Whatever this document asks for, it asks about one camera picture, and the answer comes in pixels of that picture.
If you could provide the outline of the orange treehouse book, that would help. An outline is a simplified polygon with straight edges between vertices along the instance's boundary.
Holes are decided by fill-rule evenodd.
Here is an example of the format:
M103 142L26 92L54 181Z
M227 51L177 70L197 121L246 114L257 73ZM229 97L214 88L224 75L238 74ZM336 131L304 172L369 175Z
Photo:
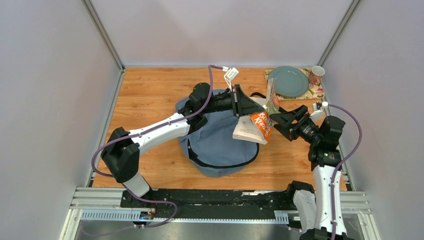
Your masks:
M233 139L263 145L268 143L274 125L274 121L269 118L269 115L277 114L281 103L276 93L275 82L274 78L267 81L266 97L254 95L250 97L251 100L264 107L265 111L240 117L232 133Z

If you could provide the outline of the blue-grey student backpack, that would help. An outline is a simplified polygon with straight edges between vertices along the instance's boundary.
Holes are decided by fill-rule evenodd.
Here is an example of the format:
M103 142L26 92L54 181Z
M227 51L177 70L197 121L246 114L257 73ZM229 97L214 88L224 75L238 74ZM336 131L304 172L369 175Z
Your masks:
M205 176L219 178L234 174L256 160L258 143L233 138L239 121L234 115L229 89L210 90L196 86L175 108L184 116L195 113L205 103L203 111L192 118L191 131L178 138L183 154Z

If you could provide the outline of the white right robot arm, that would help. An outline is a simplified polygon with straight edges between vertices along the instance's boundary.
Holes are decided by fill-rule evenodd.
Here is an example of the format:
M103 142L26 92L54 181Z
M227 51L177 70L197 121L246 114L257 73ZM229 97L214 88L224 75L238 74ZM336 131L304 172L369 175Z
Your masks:
M269 117L275 122L274 128L287 140L302 138L310 145L308 160L316 189L293 181L285 195L286 205L298 211L302 227L300 239L347 240L340 200L342 157L337 149L346 123L330 115L318 126L304 105L292 111L281 109Z

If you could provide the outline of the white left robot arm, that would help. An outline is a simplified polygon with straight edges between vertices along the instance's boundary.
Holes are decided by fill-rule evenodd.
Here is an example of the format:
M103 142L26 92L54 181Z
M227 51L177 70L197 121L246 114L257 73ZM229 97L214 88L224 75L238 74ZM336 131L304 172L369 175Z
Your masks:
M238 84L214 94L210 83L201 82L194 86L187 101L176 113L139 129L115 129L108 142L94 155L100 155L110 171L108 176L122 184L133 194L134 202L145 208L152 203L153 194L139 171L140 156L169 140L200 130L208 122L207 114L227 111L239 118L259 114L265 108L246 95Z

